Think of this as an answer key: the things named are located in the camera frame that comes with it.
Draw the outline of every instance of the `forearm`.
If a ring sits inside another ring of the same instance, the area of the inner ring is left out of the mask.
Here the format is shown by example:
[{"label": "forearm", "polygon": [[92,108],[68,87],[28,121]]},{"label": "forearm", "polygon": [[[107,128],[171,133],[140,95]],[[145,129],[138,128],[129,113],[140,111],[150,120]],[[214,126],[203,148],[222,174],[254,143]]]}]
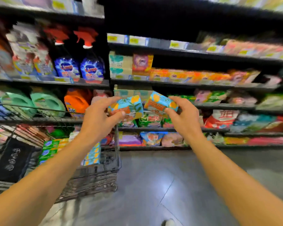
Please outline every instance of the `forearm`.
[{"label": "forearm", "polygon": [[0,195],[0,226],[38,225],[95,144],[92,141],[87,144],[86,138],[78,135],[52,159],[3,192]]},{"label": "forearm", "polygon": [[226,205],[242,226],[283,225],[283,201],[217,149],[202,133],[188,140]]}]

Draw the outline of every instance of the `floor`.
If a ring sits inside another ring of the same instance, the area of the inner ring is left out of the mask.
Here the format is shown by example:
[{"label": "floor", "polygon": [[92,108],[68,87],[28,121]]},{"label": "floor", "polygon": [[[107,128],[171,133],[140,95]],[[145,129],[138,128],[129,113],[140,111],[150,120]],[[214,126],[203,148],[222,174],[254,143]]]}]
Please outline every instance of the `floor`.
[{"label": "floor", "polygon": [[[283,150],[224,153],[283,199]],[[238,225],[191,151],[121,152],[115,193],[55,204],[42,226]]]}]

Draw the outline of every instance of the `hand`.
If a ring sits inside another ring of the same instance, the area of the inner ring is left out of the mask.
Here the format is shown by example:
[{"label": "hand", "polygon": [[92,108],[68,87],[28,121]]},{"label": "hand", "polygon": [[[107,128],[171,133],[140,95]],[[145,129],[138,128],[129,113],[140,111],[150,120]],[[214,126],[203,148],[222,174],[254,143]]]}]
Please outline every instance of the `hand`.
[{"label": "hand", "polygon": [[171,100],[175,101],[179,107],[182,109],[180,115],[178,115],[171,108],[166,108],[165,112],[171,118],[176,131],[183,136],[185,139],[188,137],[202,134],[202,130],[199,123],[199,111],[198,109],[189,102],[186,98],[180,98],[175,96],[169,97]]},{"label": "hand", "polygon": [[118,112],[111,117],[105,114],[106,108],[121,97],[103,98],[90,105],[84,115],[80,136],[84,141],[96,144],[106,137],[112,128],[125,118],[125,112]]}]

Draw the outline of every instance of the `person's left hand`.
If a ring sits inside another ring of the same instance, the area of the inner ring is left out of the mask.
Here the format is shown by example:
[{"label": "person's left hand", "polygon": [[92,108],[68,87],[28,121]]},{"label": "person's left hand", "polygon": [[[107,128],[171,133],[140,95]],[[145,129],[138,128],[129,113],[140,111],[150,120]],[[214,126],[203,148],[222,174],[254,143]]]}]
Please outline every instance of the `person's left hand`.
[{"label": "person's left hand", "polygon": [[95,144],[106,137],[112,128],[125,118],[125,112],[118,112],[111,117],[105,114],[106,108],[120,100],[121,97],[103,98],[90,105],[84,115],[80,136]]}]

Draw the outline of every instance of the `white shoe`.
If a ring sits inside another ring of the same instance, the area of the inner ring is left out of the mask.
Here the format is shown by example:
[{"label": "white shoe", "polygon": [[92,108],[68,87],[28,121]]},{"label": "white shoe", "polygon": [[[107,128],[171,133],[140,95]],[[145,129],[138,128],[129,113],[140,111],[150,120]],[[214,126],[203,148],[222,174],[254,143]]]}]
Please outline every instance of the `white shoe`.
[{"label": "white shoe", "polygon": [[167,220],[165,226],[176,226],[173,219]]}]

